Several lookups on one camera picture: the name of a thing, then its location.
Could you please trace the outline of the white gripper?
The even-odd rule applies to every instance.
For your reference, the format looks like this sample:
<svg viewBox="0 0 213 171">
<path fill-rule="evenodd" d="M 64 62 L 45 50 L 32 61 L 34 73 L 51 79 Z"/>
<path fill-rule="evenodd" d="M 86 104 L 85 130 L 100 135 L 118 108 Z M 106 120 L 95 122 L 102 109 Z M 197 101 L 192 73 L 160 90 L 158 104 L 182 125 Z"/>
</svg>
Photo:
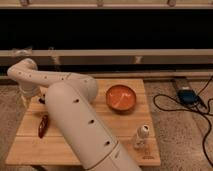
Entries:
<svg viewBox="0 0 213 171">
<path fill-rule="evenodd" d="M 31 103 L 31 99 L 34 96 L 41 94 L 39 87 L 35 87 L 35 88 L 32 88 L 32 89 L 24 89 L 23 87 L 21 87 L 20 92 L 21 92 L 21 98 L 23 100 L 23 104 L 26 108 L 29 107 L 29 105 Z"/>
</svg>

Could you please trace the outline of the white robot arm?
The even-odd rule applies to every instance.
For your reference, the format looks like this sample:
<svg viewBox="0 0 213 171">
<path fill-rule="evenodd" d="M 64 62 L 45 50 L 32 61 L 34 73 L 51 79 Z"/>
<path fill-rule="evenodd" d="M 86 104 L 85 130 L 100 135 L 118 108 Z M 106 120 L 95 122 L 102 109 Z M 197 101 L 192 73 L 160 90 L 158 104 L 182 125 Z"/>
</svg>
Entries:
<svg viewBox="0 0 213 171">
<path fill-rule="evenodd" d="M 98 93 L 93 77 L 40 71 L 30 58 L 12 65 L 7 75 L 28 98 L 46 88 L 47 111 L 86 171 L 142 171 L 91 106 Z"/>
</svg>

